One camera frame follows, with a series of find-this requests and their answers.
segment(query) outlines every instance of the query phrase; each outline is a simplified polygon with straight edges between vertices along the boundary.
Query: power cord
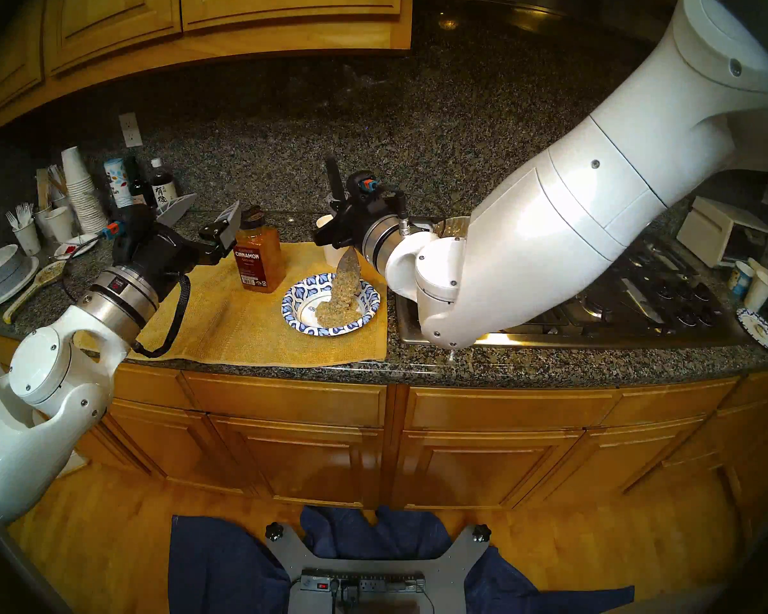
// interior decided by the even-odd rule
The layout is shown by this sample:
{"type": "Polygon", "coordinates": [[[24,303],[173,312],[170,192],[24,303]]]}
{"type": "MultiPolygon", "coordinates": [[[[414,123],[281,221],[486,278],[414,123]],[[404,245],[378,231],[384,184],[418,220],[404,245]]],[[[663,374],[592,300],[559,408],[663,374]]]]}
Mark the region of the power cord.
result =
{"type": "Polygon", "coordinates": [[[179,334],[179,329],[182,326],[182,319],[185,318],[185,309],[188,307],[188,301],[190,300],[191,280],[188,279],[188,275],[179,275],[179,301],[177,301],[177,308],[173,313],[173,321],[171,322],[168,334],[165,335],[164,343],[156,350],[148,350],[142,346],[142,343],[135,341],[133,343],[133,350],[148,358],[159,358],[162,354],[170,350],[177,334],[179,334]]]}
{"type": "Polygon", "coordinates": [[[63,287],[63,292],[64,292],[64,293],[65,293],[65,294],[68,296],[68,298],[69,298],[69,299],[71,299],[71,301],[73,301],[74,303],[77,303],[77,300],[76,300],[76,299],[74,299],[74,295],[72,295],[70,292],[68,292],[68,288],[66,288],[66,287],[65,287],[65,275],[66,275],[66,272],[68,271],[68,264],[70,264],[70,263],[71,263],[71,260],[72,260],[72,258],[73,258],[73,257],[74,257],[74,256],[75,256],[75,255],[76,255],[78,252],[80,252],[80,250],[82,250],[83,248],[85,248],[86,246],[88,246],[89,244],[91,244],[93,241],[97,241],[98,239],[100,239],[100,236],[99,236],[99,235],[97,235],[96,237],[92,237],[90,240],[86,240],[86,241],[84,241],[84,242],[83,242],[82,244],[80,244],[80,245],[79,245],[77,248],[75,248],[75,249],[74,249],[74,250],[73,250],[73,251],[70,253],[70,255],[68,255],[68,257],[66,257],[66,258],[65,258],[65,266],[63,266],[63,273],[60,275],[60,285],[63,287]]]}

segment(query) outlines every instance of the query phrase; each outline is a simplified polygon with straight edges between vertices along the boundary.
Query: stack of paper cups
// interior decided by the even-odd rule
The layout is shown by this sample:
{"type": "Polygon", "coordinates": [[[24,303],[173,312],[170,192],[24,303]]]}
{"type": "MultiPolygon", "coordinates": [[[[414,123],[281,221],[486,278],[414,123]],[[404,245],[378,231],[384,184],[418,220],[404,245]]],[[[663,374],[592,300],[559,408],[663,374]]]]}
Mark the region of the stack of paper cups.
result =
{"type": "Polygon", "coordinates": [[[102,230],[108,220],[96,199],[94,181],[85,168],[78,148],[70,147],[63,152],[63,171],[68,199],[77,214],[80,228],[85,233],[102,230]]]}
{"type": "Polygon", "coordinates": [[[114,203],[120,209],[132,204],[131,189],[128,185],[128,172],[125,171],[125,165],[122,158],[114,158],[105,161],[102,164],[106,168],[106,178],[108,186],[111,189],[111,196],[114,203]]]}

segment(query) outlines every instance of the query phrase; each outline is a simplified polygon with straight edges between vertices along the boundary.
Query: paper bowl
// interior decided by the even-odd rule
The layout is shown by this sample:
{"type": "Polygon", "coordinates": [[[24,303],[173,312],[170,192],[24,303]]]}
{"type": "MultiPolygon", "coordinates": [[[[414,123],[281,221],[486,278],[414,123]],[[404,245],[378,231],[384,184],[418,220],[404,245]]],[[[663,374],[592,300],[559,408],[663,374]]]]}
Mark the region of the paper bowl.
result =
{"type": "Polygon", "coordinates": [[[287,325],[297,332],[311,336],[340,336],[358,330],[370,323],[381,305],[381,297],[370,284],[361,280],[359,318],[341,327],[321,327],[316,319],[316,308],[324,301],[330,301],[334,272],[311,275],[294,283],[282,299],[282,316],[287,325]]]}

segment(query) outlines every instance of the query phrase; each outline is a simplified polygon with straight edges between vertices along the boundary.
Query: wooden drawer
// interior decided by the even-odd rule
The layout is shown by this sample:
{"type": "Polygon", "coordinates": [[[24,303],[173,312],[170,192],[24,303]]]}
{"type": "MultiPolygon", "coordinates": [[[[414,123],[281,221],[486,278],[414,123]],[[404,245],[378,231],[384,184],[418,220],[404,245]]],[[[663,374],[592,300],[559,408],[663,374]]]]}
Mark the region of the wooden drawer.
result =
{"type": "Polygon", "coordinates": [[[605,427],[665,422],[713,412],[738,377],[689,385],[621,387],[620,400],[603,420],[605,427]]]}
{"type": "Polygon", "coordinates": [[[199,409],[228,416],[383,427],[387,386],[183,372],[199,409]]]}
{"type": "Polygon", "coordinates": [[[122,363],[114,374],[114,397],[137,403],[194,409],[196,406],[185,386],[178,369],[122,363]]]}
{"type": "Polygon", "coordinates": [[[210,416],[267,500],[376,508],[383,431],[210,416]]]}
{"type": "Polygon", "coordinates": [[[598,425],[618,398],[602,390],[412,387],[405,429],[510,431],[598,425]]]}
{"type": "Polygon", "coordinates": [[[768,371],[748,374],[731,395],[722,401],[720,408],[740,407],[763,400],[768,400],[768,371]]]}
{"type": "Polygon", "coordinates": [[[14,356],[14,351],[19,344],[20,342],[15,339],[0,335],[0,363],[11,365],[11,357],[14,356]]]}

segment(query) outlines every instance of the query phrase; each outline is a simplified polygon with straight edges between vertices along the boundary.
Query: black cable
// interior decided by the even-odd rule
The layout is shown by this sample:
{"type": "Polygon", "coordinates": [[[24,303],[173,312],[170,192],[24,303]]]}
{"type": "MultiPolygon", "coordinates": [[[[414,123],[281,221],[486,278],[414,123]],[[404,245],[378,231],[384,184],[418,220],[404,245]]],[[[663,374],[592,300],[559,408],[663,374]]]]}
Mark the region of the black cable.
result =
{"type": "Polygon", "coordinates": [[[171,327],[168,330],[168,334],[165,335],[165,342],[162,346],[156,350],[147,350],[142,346],[142,343],[135,341],[133,343],[133,350],[148,358],[159,358],[171,349],[174,340],[176,340],[177,334],[179,334],[179,328],[182,326],[182,319],[185,318],[185,308],[188,307],[188,301],[191,299],[191,280],[188,279],[188,275],[179,275],[179,301],[177,301],[176,312],[173,313],[173,321],[171,327]]]}
{"type": "Polygon", "coordinates": [[[68,292],[68,288],[65,287],[65,273],[68,270],[68,264],[71,262],[71,259],[78,253],[80,250],[88,246],[91,242],[97,241],[100,239],[100,236],[97,235],[96,237],[93,237],[90,240],[84,241],[82,244],[80,244],[77,248],[74,249],[74,252],[72,252],[68,257],[65,258],[65,266],[63,266],[63,273],[60,275],[60,285],[63,287],[63,292],[68,295],[68,298],[71,299],[74,303],[77,303],[77,300],[74,299],[74,296],[68,292]]]}
{"type": "MultiPolygon", "coordinates": [[[[386,189],[393,193],[396,191],[396,187],[390,187],[389,185],[386,186],[386,189]]],[[[444,230],[446,229],[446,210],[441,206],[441,203],[434,197],[427,196],[423,193],[416,193],[415,191],[404,191],[402,193],[406,196],[422,197],[424,200],[429,201],[430,204],[435,206],[438,213],[443,216],[443,220],[441,221],[441,235],[439,235],[439,237],[444,237],[444,230]]]]}
{"type": "Polygon", "coordinates": [[[432,599],[429,597],[429,594],[426,592],[421,592],[425,597],[427,597],[427,600],[430,602],[430,605],[432,606],[432,614],[435,614],[435,604],[432,602],[432,599]]]}

